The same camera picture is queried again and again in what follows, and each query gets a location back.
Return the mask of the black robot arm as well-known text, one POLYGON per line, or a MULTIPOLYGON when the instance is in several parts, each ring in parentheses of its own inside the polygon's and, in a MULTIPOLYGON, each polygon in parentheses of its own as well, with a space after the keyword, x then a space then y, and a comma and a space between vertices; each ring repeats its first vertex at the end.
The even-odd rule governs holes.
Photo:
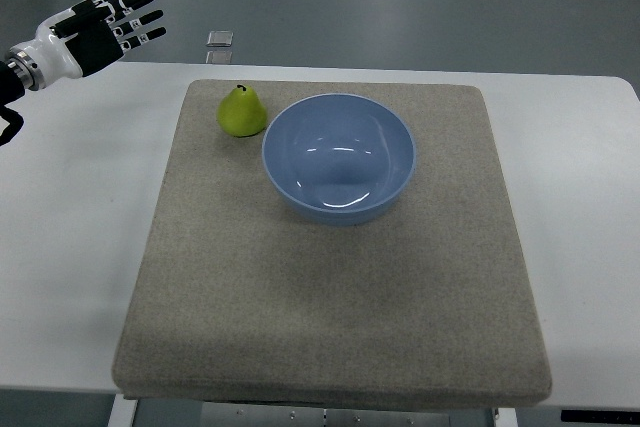
POLYGON ((1 62, 1 119, 7 126, 1 132, 1 145, 8 144, 24 126, 23 117, 8 107, 25 94, 25 88, 18 74, 4 61, 1 62))

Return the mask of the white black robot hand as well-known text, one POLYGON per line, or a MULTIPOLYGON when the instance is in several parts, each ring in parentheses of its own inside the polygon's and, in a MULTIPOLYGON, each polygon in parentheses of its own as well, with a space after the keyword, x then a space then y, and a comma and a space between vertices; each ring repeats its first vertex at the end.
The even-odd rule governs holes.
POLYGON ((24 91, 93 75, 166 33, 163 27, 142 30, 159 20, 162 11, 133 16, 154 1, 83 0, 41 22, 33 39, 11 47, 2 69, 24 91))

